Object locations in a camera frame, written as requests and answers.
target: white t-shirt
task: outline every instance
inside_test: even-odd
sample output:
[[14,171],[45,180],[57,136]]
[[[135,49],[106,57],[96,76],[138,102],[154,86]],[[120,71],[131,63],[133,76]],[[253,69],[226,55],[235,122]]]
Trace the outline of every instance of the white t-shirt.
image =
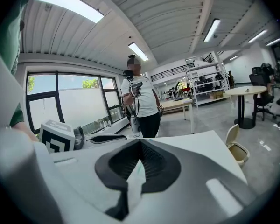
[[[132,83],[142,82],[140,93],[138,96],[139,99],[139,113],[138,113],[138,100],[135,99],[135,103],[133,103],[133,107],[136,111],[137,117],[146,117],[150,115],[156,114],[158,111],[157,103],[153,93],[153,85],[150,83],[148,78],[143,76],[137,77],[134,76]],[[127,79],[124,79],[121,85],[121,92],[124,96],[125,94],[129,94],[129,82]]]

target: metal shelving unit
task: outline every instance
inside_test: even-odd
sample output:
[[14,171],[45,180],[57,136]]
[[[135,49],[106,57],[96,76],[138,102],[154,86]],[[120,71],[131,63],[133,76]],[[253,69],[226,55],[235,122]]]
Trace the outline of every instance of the metal shelving unit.
[[[200,75],[196,74],[197,71],[203,71],[203,69],[209,68],[209,67],[216,67],[217,71],[216,72],[209,72],[209,73],[205,73],[205,74],[200,74]],[[228,83],[228,79],[227,79],[226,74],[225,74],[225,67],[224,67],[223,64],[221,64],[221,63],[210,63],[210,64],[207,64],[207,65],[198,66],[198,67],[194,67],[194,68],[188,67],[186,73],[187,73],[188,79],[190,81],[190,84],[192,84],[193,101],[194,101],[194,104],[197,107],[199,105],[202,105],[202,104],[206,104],[206,103],[210,103],[210,102],[214,102],[214,101],[226,98],[226,97],[222,97],[222,98],[218,98],[218,99],[210,99],[210,98],[201,99],[201,100],[197,99],[197,96],[202,95],[202,94],[207,94],[207,93],[214,92],[214,91],[229,90],[229,83]],[[207,77],[207,76],[211,76],[211,75],[218,74],[218,73],[223,76],[223,80],[214,80],[214,81],[206,82],[206,83],[203,83],[203,84],[195,84],[195,81],[199,81],[200,77]],[[204,86],[206,84],[215,84],[215,83],[220,84],[221,88],[220,89],[209,90],[209,91],[204,91],[204,92],[197,92],[198,87]]]

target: black pants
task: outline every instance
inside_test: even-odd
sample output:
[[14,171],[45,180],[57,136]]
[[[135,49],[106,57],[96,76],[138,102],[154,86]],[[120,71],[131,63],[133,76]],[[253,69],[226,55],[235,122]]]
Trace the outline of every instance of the black pants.
[[137,119],[144,138],[154,138],[157,135],[161,120],[159,112],[146,117],[138,117]]

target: window frame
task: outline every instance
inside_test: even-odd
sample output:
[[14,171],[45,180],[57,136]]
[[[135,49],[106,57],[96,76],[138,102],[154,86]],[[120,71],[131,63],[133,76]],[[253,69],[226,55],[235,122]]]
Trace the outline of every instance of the window frame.
[[[37,93],[37,94],[27,94],[27,89],[28,89],[28,78],[29,76],[33,76],[33,75],[55,75],[55,80],[56,80],[56,91],[48,91],[48,92],[43,92],[43,93]],[[103,101],[105,104],[105,109],[107,111],[108,114],[108,119],[110,120],[111,124],[113,125],[114,123],[120,121],[121,119],[123,119],[125,116],[123,115],[122,118],[116,120],[115,122],[113,122],[112,117],[111,117],[111,113],[110,110],[115,109],[115,108],[119,108],[121,109],[121,111],[123,111],[122,109],[122,105],[121,105],[121,100],[120,100],[120,96],[119,96],[119,91],[118,91],[118,87],[116,84],[116,80],[114,77],[105,77],[105,76],[100,76],[100,75],[92,75],[92,74],[85,74],[85,73],[75,73],[75,72],[62,72],[62,71],[53,71],[53,72],[27,72],[27,77],[26,77],[26,90],[25,90],[25,100],[26,100],[26,110],[27,110],[27,118],[28,118],[28,122],[29,122],[29,126],[31,131],[34,134],[39,134],[40,129],[34,129],[33,126],[33,121],[32,121],[32,116],[31,116],[31,110],[30,110],[30,101],[34,101],[34,100],[39,100],[39,99],[44,99],[44,98],[51,98],[51,97],[55,97],[55,101],[56,101],[56,108],[57,108],[57,112],[58,112],[58,117],[59,117],[59,122],[65,123],[64,121],[64,117],[63,117],[63,113],[62,113],[62,109],[61,109],[61,105],[60,105],[60,99],[59,99],[59,89],[58,89],[58,75],[79,75],[79,76],[87,76],[87,77],[97,77],[98,78],[98,83],[99,83],[99,87],[101,90],[101,94],[103,97]],[[102,84],[102,78],[107,78],[107,79],[111,79],[113,81],[113,84],[115,86],[114,89],[104,89],[103,88],[103,84]],[[107,103],[107,99],[106,99],[106,95],[105,92],[116,92],[117,94],[117,98],[119,101],[119,105],[115,105],[112,107],[108,107],[108,103]],[[97,133],[101,130],[103,130],[104,128],[100,128],[92,133]]]

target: round table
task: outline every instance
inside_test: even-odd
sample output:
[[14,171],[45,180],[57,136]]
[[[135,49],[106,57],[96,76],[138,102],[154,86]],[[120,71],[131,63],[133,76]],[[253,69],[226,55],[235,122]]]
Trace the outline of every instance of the round table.
[[[238,124],[240,128],[242,129],[252,129],[255,127],[255,120],[256,120],[256,111],[257,111],[257,104],[256,104],[256,98],[257,94],[263,93],[266,91],[265,86],[243,86],[238,87],[234,89],[227,90],[225,92],[226,95],[236,95],[238,96],[238,118],[234,120],[234,124]],[[254,115],[253,118],[245,118],[245,98],[244,95],[253,95],[254,99]]]

